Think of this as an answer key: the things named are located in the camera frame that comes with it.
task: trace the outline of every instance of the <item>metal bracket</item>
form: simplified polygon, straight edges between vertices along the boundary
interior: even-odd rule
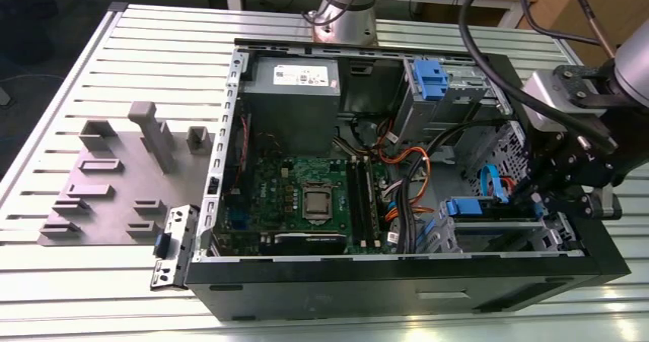
[[[602,215],[610,217],[612,215],[612,185],[607,184],[603,188],[595,188],[591,193],[599,198]]]
[[[186,290],[184,275],[192,258],[193,232],[198,220],[198,209],[193,205],[170,208],[164,232],[157,235],[153,255],[150,291]]]
[[[554,76],[570,95],[567,101],[579,108],[608,109],[638,106],[638,103],[624,95],[592,93],[587,81],[607,80],[598,68],[560,65],[554,69]]]

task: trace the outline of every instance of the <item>cpu socket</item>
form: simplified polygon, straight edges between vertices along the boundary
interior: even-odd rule
[[[333,215],[331,187],[301,188],[301,217],[315,226],[321,226]]]

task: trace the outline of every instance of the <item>blue plastic latch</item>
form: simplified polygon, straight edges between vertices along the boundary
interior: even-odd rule
[[[482,214],[478,199],[451,199],[450,201],[446,201],[446,209],[448,210],[448,216],[451,217],[455,215]]]
[[[442,70],[439,62],[415,60],[415,78],[422,87],[422,97],[426,101],[438,101],[444,98],[448,90],[448,76]]]

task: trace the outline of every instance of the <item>metal cylinder base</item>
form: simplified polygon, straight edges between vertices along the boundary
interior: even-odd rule
[[[340,9],[329,5],[324,12],[312,17],[316,23],[336,17]],[[376,17],[373,8],[361,11],[345,11],[329,24],[313,26],[313,41],[323,43],[371,46],[376,43]]]

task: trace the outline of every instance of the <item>ram slot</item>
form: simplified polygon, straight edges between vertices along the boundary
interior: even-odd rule
[[[356,164],[357,192],[360,197],[360,222],[363,223],[363,238],[367,247],[373,247],[372,199],[369,194],[368,171],[364,163]]]
[[[357,191],[356,162],[353,160],[348,161],[345,167],[348,210],[352,218],[352,241],[355,245],[360,245],[360,241],[364,241],[364,228],[360,219],[360,192]]]
[[[376,205],[376,188],[373,183],[373,170],[372,170],[372,163],[368,157],[364,157],[364,165],[367,166],[367,192],[368,192],[368,204],[369,204],[369,222],[371,222],[371,231],[372,231],[372,244],[376,247],[380,247],[380,241],[377,237],[377,205]]]

